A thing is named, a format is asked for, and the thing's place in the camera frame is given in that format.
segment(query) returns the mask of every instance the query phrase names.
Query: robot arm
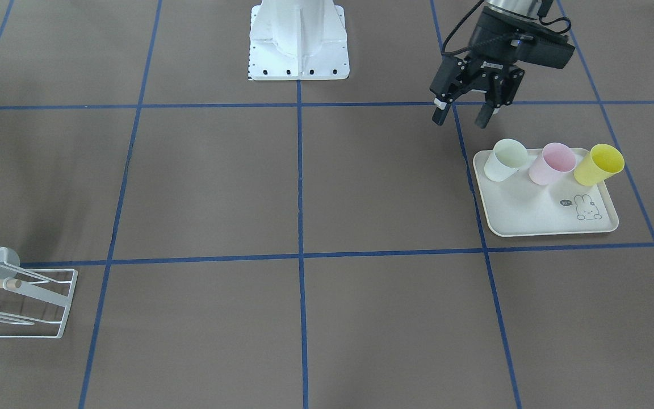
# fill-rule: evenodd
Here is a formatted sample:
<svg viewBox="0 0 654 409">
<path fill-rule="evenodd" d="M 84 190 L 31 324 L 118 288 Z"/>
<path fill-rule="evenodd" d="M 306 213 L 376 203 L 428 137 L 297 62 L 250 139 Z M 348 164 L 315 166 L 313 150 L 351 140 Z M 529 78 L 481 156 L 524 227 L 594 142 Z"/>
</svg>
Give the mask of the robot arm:
<svg viewBox="0 0 654 409">
<path fill-rule="evenodd" d="M 443 43 L 443 62 L 438 68 L 430 90 L 435 94 L 436 109 L 433 122 L 442 125 L 451 104 L 468 91 L 485 93 L 485 104 L 475 121 L 485 128 L 491 116 L 503 105 L 510 105 L 524 78 L 524 70 L 516 67 L 517 61 L 545 67 L 564 68 L 574 54 L 569 38 L 545 26 L 566 21 L 560 18 L 548 23 L 547 16 L 554 0 L 485 0 L 469 46 L 446 52 L 446 44 L 473 11 L 483 3 L 480 0 L 465 16 L 459 26 Z M 456 55 L 468 51 L 465 58 Z"/>
</svg>

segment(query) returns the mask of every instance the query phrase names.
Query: printed logo on tray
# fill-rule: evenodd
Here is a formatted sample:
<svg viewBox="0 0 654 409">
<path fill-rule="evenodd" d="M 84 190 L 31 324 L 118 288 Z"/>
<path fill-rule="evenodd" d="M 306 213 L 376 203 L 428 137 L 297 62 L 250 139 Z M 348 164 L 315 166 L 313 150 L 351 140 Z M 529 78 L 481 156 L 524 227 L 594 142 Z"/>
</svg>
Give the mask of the printed logo on tray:
<svg viewBox="0 0 654 409">
<path fill-rule="evenodd" d="M 597 208 L 597 205 L 594 204 L 594 200 L 589 194 L 582 194 L 574 196 L 574 203 L 571 200 L 561 200 L 560 205 L 569 207 L 571 205 L 576 206 L 577 210 L 577 219 L 578 220 L 599 220 L 602 218 L 600 215 L 600 210 Z"/>
</svg>

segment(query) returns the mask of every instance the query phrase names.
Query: tray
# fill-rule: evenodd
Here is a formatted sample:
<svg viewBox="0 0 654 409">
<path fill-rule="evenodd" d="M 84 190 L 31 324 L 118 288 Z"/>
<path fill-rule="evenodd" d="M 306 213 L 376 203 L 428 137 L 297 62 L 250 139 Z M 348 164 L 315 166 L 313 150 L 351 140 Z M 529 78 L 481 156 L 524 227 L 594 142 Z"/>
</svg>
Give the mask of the tray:
<svg viewBox="0 0 654 409">
<path fill-rule="evenodd" d="M 572 173 L 548 186 L 529 179 L 529 166 L 542 152 L 528 149 L 529 161 L 503 182 L 486 178 L 483 166 L 491 151 L 473 157 L 473 168 L 483 202 L 488 228 L 501 237 L 576 235 L 615 231 L 620 220 L 605 182 L 582 186 Z M 577 163 L 587 155 L 582 148 L 572 148 Z"/>
</svg>

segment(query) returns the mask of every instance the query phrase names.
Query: cartoon bunny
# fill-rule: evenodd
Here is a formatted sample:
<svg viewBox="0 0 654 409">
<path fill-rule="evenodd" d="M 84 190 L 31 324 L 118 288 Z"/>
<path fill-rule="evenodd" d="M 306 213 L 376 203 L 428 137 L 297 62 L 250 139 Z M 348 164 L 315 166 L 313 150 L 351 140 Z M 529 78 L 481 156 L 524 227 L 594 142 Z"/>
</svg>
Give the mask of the cartoon bunny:
<svg viewBox="0 0 654 409">
<path fill-rule="evenodd" d="M 574 196 L 574 204 L 577 205 L 577 218 L 579 220 L 601 219 L 599 209 L 592 202 L 589 194 Z"/>
</svg>

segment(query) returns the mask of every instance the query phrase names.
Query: black cable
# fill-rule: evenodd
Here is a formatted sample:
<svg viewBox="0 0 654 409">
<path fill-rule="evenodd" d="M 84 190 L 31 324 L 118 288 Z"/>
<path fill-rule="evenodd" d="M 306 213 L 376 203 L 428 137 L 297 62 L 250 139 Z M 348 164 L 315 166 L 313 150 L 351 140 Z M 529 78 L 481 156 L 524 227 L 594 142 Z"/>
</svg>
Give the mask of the black cable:
<svg viewBox="0 0 654 409">
<path fill-rule="evenodd" d="M 506 34 L 502 34 L 501 36 L 496 36 L 496 37 L 493 37 L 492 39 L 488 39 L 488 40 L 485 40 L 485 41 L 481 41 L 480 43 L 473 44 L 472 46 L 469 46 L 469 47 L 464 47 L 462 49 L 457 49 L 456 51 L 451 51 L 451 52 L 443 52 L 442 54 L 443 55 L 449 55 L 449 56 L 452 57 L 454 55 L 461 54 L 462 52 L 471 51 L 472 49 L 486 47 L 487 45 L 493 44 L 493 43 L 498 42 L 498 41 L 505 41 L 505 40 L 508 40 L 508 39 L 514 39 L 514 37 L 516 37 L 516 34 L 506 33 Z"/>
<path fill-rule="evenodd" d="M 542 24 L 543 26 L 551 26 L 554 23 L 558 23 L 559 21 L 564 21 L 567 24 L 567 27 L 564 30 L 561 31 L 555 31 L 557 34 L 564 34 L 572 29 L 572 21 L 566 18 L 565 16 L 561 16 L 560 18 L 557 18 L 556 20 L 545 22 L 542 20 L 542 18 L 539 18 L 539 23 Z"/>
<path fill-rule="evenodd" d="M 459 28 L 461 28 L 461 26 L 463 25 L 463 23 L 465 23 L 466 20 L 468 20 L 468 18 L 469 18 L 469 17 L 474 13 L 474 11 L 478 10 L 478 8 L 481 7 L 482 3 L 483 3 L 483 0 L 479 0 L 478 3 L 476 3 L 476 4 L 474 5 L 474 7 L 471 8 L 471 10 L 468 12 L 468 14 L 465 15 L 465 16 L 461 19 L 461 21 L 459 21 L 459 23 L 456 25 L 456 27 L 454 28 L 454 30 L 451 31 L 451 33 L 448 35 L 448 37 L 446 37 L 446 41 L 444 41 L 444 42 L 443 42 L 443 46 L 441 46 L 441 54 L 446 55 L 446 46 L 448 45 L 448 42 L 451 41 L 451 38 L 454 36 L 454 34 L 456 34 L 456 31 L 458 31 Z"/>
</svg>

